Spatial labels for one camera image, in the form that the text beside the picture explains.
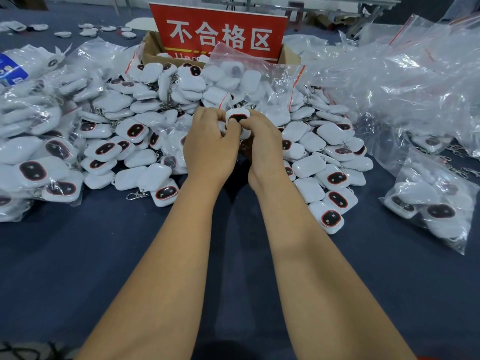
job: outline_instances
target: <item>blue label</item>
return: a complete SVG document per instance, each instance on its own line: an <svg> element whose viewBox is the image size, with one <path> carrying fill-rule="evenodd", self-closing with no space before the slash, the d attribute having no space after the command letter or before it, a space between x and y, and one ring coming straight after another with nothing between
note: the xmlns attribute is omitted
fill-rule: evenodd
<svg viewBox="0 0 480 360"><path fill-rule="evenodd" d="M10 87L25 81L27 78L28 74L21 66L5 54L0 53L0 84Z"/></svg>

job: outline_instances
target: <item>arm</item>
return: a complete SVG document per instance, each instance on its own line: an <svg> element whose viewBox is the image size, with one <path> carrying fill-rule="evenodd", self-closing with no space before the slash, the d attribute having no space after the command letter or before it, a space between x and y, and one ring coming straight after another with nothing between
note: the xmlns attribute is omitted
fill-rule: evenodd
<svg viewBox="0 0 480 360"><path fill-rule="evenodd" d="M165 223L76 360L188 360L207 277L212 212L231 174L240 125L222 138L225 113L199 108L184 145L188 178Z"/></svg>
<svg viewBox="0 0 480 360"><path fill-rule="evenodd" d="M415 359L375 298L285 174L281 134L258 113L249 183L272 251L288 334L299 360Z"/></svg>

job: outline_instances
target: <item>table surface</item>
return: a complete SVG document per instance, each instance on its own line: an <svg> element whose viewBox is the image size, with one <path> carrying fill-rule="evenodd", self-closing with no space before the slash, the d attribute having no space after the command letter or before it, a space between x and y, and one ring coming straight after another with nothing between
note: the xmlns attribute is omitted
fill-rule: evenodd
<svg viewBox="0 0 480 360"><path fill-rule="evenodd" d="M108 6L48 6L50 12L0 10L0 21L50 25L43 32L0 33L1 50L25 44L53 50L73 43L76 48L87 40L78 35L78 23L124 25L129 20L124 8L118 17ZM133 12L135 17L150 14ZM60 39L53 36L56 31L74 35ZM144 35L135 32L134 40L114 32L101 37L133 46ZM455 163L480 169L473 159ZM237 164L214 208L195 359L226 354L231 359L295 359L248 168ZM367 185L354 188L358 205L345 214L345 226L333 241L417 355L479 359L478 210L462 256L381 205L378 197L395 179L379 164L365 177ZM78 207L39 202L21 223L0 224L0 339L69 345L85 340L170 210L149 198L127 201L126 193L113 186L85 190Z"/></svg>

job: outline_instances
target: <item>cardboard box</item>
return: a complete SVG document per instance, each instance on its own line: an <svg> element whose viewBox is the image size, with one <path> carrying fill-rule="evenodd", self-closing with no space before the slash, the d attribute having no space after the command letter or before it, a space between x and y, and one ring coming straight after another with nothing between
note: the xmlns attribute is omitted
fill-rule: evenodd
<svg viewBox="0 0 480 360"><path fill-rule="evenodd" d="M165 52L165 48L163 46L162 39L160 38L160 34L158 31L147 32L142 42L145 43L143 54L141 56L143 64L153 62L162 64L171 63L179 67L183 63L188 62L194 66L200 66L202 68L203 66L205 66L205 63L197 62L195 60L175 59L171 57L157 56L157 54ZM282 44L282 49L280 50L280 55L278 56L278 63L298 65L300 64L300 57L295 54L288 46Z"/></svg>

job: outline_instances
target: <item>red sign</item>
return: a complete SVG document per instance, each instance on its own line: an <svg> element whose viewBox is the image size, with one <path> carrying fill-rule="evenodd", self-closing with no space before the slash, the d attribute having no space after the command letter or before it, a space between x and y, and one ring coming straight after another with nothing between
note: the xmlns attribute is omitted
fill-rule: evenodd
<svg viewBox="0 0 480 360"><path fill-rule="evenodd" d="M222 42L276 62L287 25L286 16L164 4L150 8L165 50L175 58L208 55Z"/></svg>

